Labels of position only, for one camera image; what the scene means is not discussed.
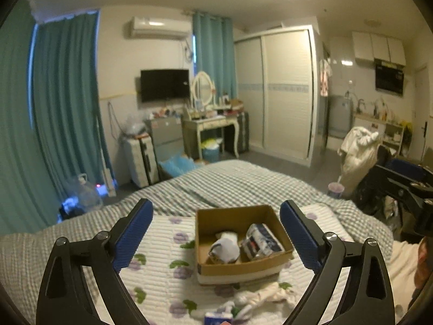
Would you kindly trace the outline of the dark blue packaged item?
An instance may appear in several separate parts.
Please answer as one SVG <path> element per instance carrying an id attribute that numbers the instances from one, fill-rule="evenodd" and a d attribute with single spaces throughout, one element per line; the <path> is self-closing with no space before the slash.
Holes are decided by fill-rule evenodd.
<path id="1" fill-rule="evenodd" d="M 241 242 L 241 248 L 250 261 L 268 258 L 285 251 L 266 224 L 251 224 Z"/>

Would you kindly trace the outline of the cream cloth bundle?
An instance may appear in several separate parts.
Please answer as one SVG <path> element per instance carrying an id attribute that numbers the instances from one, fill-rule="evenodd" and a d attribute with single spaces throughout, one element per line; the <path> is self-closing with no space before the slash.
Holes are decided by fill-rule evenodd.
<path id="1" fill-rule="evenodd" d="M 236 294 L 234 304 L 239 309 L 237 316 L 246 318 L 248 314 L 265 303 L 286 301 L 293 305 L 296 297 L 290 285 L 284 288 L 278 282 L 272 282 L 258 291 L 242 291 Z"/>

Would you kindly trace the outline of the white sock pair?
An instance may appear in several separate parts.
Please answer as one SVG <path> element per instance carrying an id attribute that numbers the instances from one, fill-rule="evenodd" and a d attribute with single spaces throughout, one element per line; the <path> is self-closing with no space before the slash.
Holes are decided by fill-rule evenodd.
<path id="1" fill-rule="evenodd" d="M 237 304 L 227 301 L 217 308 L 218 313 L 230 313 L 234 321 L 247 321 L 252 317 L 252 306 L 249 304 Z"/>

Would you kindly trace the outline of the blue tissue pack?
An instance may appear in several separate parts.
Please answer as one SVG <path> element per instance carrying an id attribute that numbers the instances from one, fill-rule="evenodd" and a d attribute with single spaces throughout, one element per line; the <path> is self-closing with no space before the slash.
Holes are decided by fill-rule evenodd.
<path id="1" fill-rule="evenodd" d="M 231 313 L 207 312 L 203 319 L 204 325 L 225 325 L 232 324 L 233 315 Z"/>

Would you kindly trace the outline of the white clothes pile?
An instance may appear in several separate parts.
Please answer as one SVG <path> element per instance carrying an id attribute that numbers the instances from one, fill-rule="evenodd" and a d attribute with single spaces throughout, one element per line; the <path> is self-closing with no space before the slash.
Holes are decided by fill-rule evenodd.
<path id="1" fill-rule="evenodd" d="M 348 132 L 337 150 L 341 158 L 339 183 L 344 186 L 344 197 L 349 198 L 352 195 L 375 165 L 379 145 L 378 132 L 370 132 L 362 126 L 355 126 Z"/>

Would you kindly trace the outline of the purple cup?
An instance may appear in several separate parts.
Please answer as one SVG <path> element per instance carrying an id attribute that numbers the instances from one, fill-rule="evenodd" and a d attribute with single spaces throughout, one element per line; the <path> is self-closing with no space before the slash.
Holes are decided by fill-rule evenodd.
<path id="1" fill-rule="evenodd" d="M 335 199 L 340 199 L 345 190 L 344 186 L 338 182 L 329 183 L 327 188 L 327 195 Z"/>

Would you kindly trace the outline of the clear water jug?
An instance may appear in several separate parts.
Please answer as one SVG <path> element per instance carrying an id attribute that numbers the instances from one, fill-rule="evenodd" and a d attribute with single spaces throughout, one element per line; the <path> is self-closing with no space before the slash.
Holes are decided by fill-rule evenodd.
<path id="1" fill-rule="evenodd" d="M 84 213 L 103 208 L 103 201 L 96 185 L 88 181 L 86 173 L 68 178 L 67 188 L 71 197 L 76 198 L 76 206 Z"/>

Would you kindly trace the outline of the white floral quilted blanket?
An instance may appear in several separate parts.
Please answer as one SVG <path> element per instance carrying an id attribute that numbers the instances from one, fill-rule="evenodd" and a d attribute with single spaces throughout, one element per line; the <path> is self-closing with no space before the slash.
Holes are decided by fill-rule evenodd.
<path id="1" fill-rule="evenodd" d="M 284 251 L 251 261 L 241 253 L 231 264 L 208 256 L 225 231 L 244 240 L 251 225 L 266 225 Z M 248 324 L 281 324 L 314 276 L 305 268 L 271 206 L 198 210 L 191 217 L 154 216 L 131 263 L 120 272 L 150 324 L 202 324 L 207 312 L 275 284 L 285 296 L 254 310 Z"/>

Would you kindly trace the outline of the white sliding wardrobe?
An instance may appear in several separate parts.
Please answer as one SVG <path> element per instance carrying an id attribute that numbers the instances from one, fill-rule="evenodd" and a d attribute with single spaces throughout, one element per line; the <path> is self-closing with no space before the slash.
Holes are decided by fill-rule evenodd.
<path id="1" fill-rule="evenodd" d="M 250 149 L 310 167 L 318 135 L 319 61 L 311 25 L 235 41 L 237 96 L 250 116 Z"/>

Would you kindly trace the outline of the grey checkered bed sheet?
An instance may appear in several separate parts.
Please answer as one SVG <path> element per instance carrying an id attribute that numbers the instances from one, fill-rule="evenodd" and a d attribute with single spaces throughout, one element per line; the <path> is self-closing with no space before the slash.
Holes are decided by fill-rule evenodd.
<path id="1" fill-rule="evenodd" d="M 347 241 L 374 238 L 386 261 L 392 255 L 391 231 L 354 203 L 245 161 L 221 161 L 37 233 L 3 236 L 1 285 L 24 319 L 35 322 L 40 284 L 55 241 L 59 237 L 86 240 L 109 230 L 141 198 L 153 203 L 154 218 L 131 266 L 120 276 L 151 324 L 201 324 L 205 311 L 216 309 L 240 291 L 266 284 L 264 279 L 221 286 L 198 283 L 194 238 L 195 214 L 200 209 L 267 205 L 279 210 L 284 201 L 292 200 L 322 230 Z"/>

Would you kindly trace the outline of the white oval vanity mirror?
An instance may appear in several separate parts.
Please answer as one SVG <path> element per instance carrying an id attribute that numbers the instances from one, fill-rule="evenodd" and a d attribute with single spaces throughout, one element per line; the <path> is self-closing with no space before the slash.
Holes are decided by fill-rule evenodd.
<path id="1" fill-rule="evenodd" d="M 210 75 L 204 71 L 198 72 L 191 84 L 192 105 L 202 111 L 215 104 L 216 87 Z"/>

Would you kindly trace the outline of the narrow teal curtain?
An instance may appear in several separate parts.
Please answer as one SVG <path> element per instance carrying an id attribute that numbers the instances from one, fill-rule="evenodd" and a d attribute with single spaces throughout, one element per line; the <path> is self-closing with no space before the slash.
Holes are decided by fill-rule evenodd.
<path id="1" fill-rule="evenodd" d="M 216 96 L 236 97 L 233 22 L 230 18 L 196 12 L 192 18 L 197 71 L 206 72 L 216 86 Z"/>

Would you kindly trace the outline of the white air conditioner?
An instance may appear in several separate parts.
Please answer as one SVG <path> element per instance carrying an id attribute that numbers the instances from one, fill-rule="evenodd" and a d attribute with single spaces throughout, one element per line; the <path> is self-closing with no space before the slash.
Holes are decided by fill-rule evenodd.
<path id="1" fill-rule="evenodd" d="M 140 17 L 133 17 L 131 21 L 131 37 L 185 40 L 191 34 L 192 26 L 188 21 Z"/>

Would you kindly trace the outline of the white kitchen wall cabinets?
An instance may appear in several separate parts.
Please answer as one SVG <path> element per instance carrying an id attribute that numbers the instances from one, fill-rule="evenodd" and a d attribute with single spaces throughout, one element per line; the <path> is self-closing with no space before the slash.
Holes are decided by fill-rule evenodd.
<path id="1" fill-rule="evenodd" d="M 380 61 L 406 66 L 403 42 L 399 39 L 368 32 L 352 32 L 352 43 L 357 61 Z"/>

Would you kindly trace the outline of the black wall television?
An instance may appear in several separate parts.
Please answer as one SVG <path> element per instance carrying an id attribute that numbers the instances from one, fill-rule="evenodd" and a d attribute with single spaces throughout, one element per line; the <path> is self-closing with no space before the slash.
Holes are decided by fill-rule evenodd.
<path id="1" fill-rule="evenodd" d="M 189 98 L 189 71 L 186 69 L 142 70 L 140 90 L 142 102 Z"/>

